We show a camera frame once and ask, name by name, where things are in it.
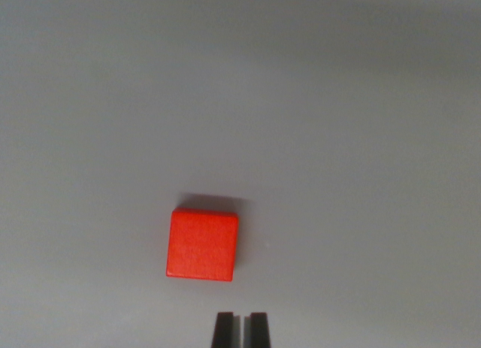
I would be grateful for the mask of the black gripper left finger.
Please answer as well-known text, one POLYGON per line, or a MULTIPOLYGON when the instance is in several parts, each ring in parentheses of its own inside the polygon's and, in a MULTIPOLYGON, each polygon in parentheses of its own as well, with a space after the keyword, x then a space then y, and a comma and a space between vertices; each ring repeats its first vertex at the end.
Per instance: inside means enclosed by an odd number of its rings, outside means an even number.
POLYGON ((211 348, 240 348, 241 318, 233 312, 219 312, 211 341, 211 348))

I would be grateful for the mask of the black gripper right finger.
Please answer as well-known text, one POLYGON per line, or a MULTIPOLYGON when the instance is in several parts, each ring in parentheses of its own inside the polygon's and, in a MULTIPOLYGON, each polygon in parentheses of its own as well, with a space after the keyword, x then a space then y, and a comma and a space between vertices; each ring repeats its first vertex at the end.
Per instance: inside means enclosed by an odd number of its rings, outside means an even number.
POLYGON ((271 348, 266 312, 255 312, 244 318, 244 348, 271 348))

